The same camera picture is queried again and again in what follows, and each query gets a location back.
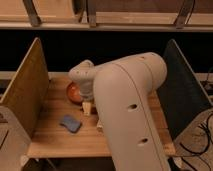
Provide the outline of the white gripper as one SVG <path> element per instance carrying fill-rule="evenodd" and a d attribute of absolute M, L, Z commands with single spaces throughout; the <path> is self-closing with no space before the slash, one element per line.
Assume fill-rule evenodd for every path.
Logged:
<path fill-rule="evenodd" d="M 82 103 L 83 113 L 86 116 L 90 116 L 92 113 L 92 103 L 89 101 L 94 100 L 93 90 L 92 89 L 81 90 L 80 96 L 83 98 L 84 101 L 86 101 Z"/>

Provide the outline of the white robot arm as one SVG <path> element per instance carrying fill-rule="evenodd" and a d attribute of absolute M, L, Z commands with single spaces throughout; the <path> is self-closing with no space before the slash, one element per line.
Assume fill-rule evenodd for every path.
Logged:
<path fill-rule="evenodd" d="M 70 69 L 83 99 L 95 102 L 116 171 L 170 171 L 148 104 L 166 75 L 163 58 L 153 52 L 101 65 L 85 60 Z"/>

